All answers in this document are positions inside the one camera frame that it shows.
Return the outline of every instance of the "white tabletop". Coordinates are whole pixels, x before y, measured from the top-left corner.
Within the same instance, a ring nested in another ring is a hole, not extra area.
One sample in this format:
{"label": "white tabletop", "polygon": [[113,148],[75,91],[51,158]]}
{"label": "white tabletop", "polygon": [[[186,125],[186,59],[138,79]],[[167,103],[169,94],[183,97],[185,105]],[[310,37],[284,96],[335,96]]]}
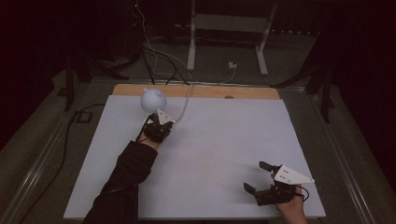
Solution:
{"label": "white tabletop", "polygon": [[[185,98],[167,100],[164,111],[177,119]],[[139,96],[109,96],[64,218],[86,216],[117,157],[147,116]],[[259,161],[312,176],[282,100],[190,98],[183,119],[162,143],[151,175],[140,186],[139,217],[279,217],[273,205],[258,206],[244,191],[244,182],[259,190],[273,183]],[[310,193],[306,216],[324,217],[315,185],[303,186]]]}

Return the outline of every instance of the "white plug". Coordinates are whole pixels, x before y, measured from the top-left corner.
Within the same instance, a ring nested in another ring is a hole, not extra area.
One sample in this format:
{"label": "white plug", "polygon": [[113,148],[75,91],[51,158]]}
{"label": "white plug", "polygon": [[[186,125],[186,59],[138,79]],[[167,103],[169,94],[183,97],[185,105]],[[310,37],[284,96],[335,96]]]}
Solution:
{"label": "white plug", "polygon": [[230,68],[236,68],[236,63],[234,63],[234,62],[229,62],[229,63],[228,63],[228,66],[229,66]]}

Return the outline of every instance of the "table leg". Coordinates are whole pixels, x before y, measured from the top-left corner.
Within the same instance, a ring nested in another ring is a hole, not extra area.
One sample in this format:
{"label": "table leg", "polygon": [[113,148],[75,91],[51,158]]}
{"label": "table leg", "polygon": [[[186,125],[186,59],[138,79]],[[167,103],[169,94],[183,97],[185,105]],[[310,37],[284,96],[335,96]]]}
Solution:
{"label": "table leg", "polygon": [[191,0],[191,36],[187,70],[192,72],[195,66],[195,0]]}
{"label": "table leg", "polygon": [[268,17],[267,23],[265,24],[264,33],[262,35],[262,42],[260,43],[259,46],[256,46],[257,61],[259,63],[259,67],[260,67],[260,74],[262,76],[268,75],[267,65],[265,64],[264,55],[262,54],[262,52],[264,50],[264,46],[267,41],[268,35],[271,31],[271,25],[272,25],[272,21],[275,16],[276,7],[277,7],[277,4],[274,4],[271,9],[270,16]]}

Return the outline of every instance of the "black sleeve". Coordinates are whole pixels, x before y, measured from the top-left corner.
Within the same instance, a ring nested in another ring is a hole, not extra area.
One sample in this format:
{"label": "black sleeve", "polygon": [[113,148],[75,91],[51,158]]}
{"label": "black sleeve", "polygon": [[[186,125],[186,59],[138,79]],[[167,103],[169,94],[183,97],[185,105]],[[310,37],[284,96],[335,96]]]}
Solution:
{"label": "black sleeve", "polygon": [[83,223],[136,223],[138,184],[149,176],[156,157],[152,147],[130,142]]}

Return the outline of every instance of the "black cable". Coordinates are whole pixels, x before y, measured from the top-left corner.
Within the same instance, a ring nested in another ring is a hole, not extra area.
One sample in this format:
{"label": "black cable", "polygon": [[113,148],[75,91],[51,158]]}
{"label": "black cable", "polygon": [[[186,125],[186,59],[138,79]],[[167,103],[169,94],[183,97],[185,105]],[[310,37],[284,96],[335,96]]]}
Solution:
{"label": "black cable", "polygon": [[85,112],[86,109],[94,107],[94,106],[99,106],[99,105],[90,105],[85,107],[84,109],[81,109],[79,111],[76,111],[75,114],[73,115],[73,118],[69,120],[69,123],[67,125],[66,129],[66,134],[65,134],[65,139],[64,139],[64,153],[62,156],[62,161],[61,164],[58,167],[58,170],[56,171],[55,175],[52,177],[51,181],[48,183],[48,185],[43,189],[43,191],[38,195],[38,197],[35,199],[35,201],[30,205],[28,210],[25,212],[25,214],[22,216],[20,219],[20,224],[23,223],[23,221],[26,219],[26,217],[29,215],[29,213],[32,211],[32,209],[37,205],[37,203],[41,200],[41,198],[44,196],[44,194],[47,192],[47,190],[52,186],[53,182],[55,182],[56,178],[58,177],[59,173],[62,171],[62,168],[64,167],[64,163],[66,161],[66,155],[67,155],[67,142],[68,142],[68,135],[69,135],[69,130],[72,125],[72,123],[76,120],[76,117],[81,113]]}
{"label": "black cable", "polygon": [[152,76],[151,67],[149,66],[149,63],[148,63],[148,60],[147,60],[147,58],[146,58],[146,54],[145,54],[144,51],[143,51],[143,53],[142,53],[142,56],[143,56],[143,59],[144,59],[144,61],[145,61],[145,65],[146,65],[146,67],[147,67],[147,69],[148,69],[148,75],[149,75],[149,77],[150,77],[150,79],[151,79],[151,83],[152,83],[153,85],[155,85],[154,77]]}
{"label": "black cable", "polygon": [[137,137],[136,137],[136,139],[135,139],[136,142],[139,142],[139,141],[138,141],[138,140],[139,140],[139,137],[140,137],[140,135],[142,135],[143,131],[145,131],[145,128],[146,128],[146,125],[148,124],[148,122],[149,122],[149,117],[146,118],[145,123],[144,123],[143,126],[142,126],[142,129],[140,129],[140,132],[139,132],[139,134],[137,135]]}
{"label": "black cable", "polygon": [[145,141],[145,140],[148,140],[148,138],[143,138],[142,140],[139,140],[139,141],[137,141],[138,143],[141,143],[141,142],[143,142],[143,141]]}
{"label": "black cable", "polygon": [[[155,77],[159,77],[159,78],[162,78],[162,79],[165,79],[165,80],[167,80],[167,79],[169,79],[169,77],[163,77],[163,76],[160,76],[160,75],[158,75],[158,74],[156,74],[156,73],[153,73],[152,71],[150,71],[151,72],[151,75],[152,76],[155,76]],[[176,80],[179,80],[179,81],[182,81],[181,79],[179,79],[179,78],[177,78],[176,76],[175,76],[175,72],[174,72],[174,74],[170,77],[170,79],[176,79]]]}
{"label": "black cable", "polygon": [[309,192],[306,188],[299,186],[299,185],[295,185],[295,187],[303,189],[306,192],[306,197],[303,197],[303,202],[305,202],[308,198],[309,198]]}
{"label": "black cable", "polygon": [[145,50],[154,51],[154,52],[160,54],[162,57],[159,57],[159,58],[161,58],[161,59],[163,59],[163,60],[166,60],[167,62],[169,62],[170,64],[173,65],[173,67],[174,67],[174,69],[175,69],[175,72],[174,72],[173,76],[171,77],[171,79],[172,79],[172,78],[176,78],[176,74],[179,74],[180,79],[177,78],[177,80],[180,80],[180,81],[182,81],[184,84],[190,86],[190,84],[186,81],[186,79],[181,75],[179,69],[177,68],[177,66],[175,65],[175,63],[173,62],[173,60],[172,60],[168,55],[166,55],[166,54],[164,54],[164,53],[162,53],[162,52],[160,52],[160,51],[158,51],[158,50],[155,50],[155,49],[146,49],[146,48],[144,48],[144,49],[145,49]]}
{"label": "black cable", "polygon": [[[271,77],[273,77],[273,80],[274,80],[275,77],[276,77],[276,75],[279,73],[280,70],[282,70],[282,69],[283,69],[287,64],[289,64],[290,62],[292,62],[292,61],[296,60],[297,58],[301,57],[301,56],[303,55],[303,53],[304,53],[311,45],[312,45],[312,43],[307,44],[296,56],[294,56],[294,57],[292,57],[292,58],[286,60],[285,62],[282,63],[282,65],[280,65],[278,68],[274,69],[273,71],[268,71],[268,74],[270,74],[268,77],[271,76]],[[262,83],[264,83],[265,85],[268,85],[268,86],[275,86],[275,85],[276,85],[276,84],[269,83],[268,81],[266,81],[265,79],[267,79],[268,77],[263,77],[263,76],[261,76],[261,75],[258,75],[258,74],[254,71],[254,69],[253,69],[247,62],[245,62],[245,61],[243,61],[243,60],[237,60],[237,61],[235,61],[235,62],[236,62],[236,63],[237,63],[237,62],[244,63],[244,64],[249,68],[250,72],[251,72],[253,75],[255,75],[256,77],[258,77],[258,78],[262,81]]]}

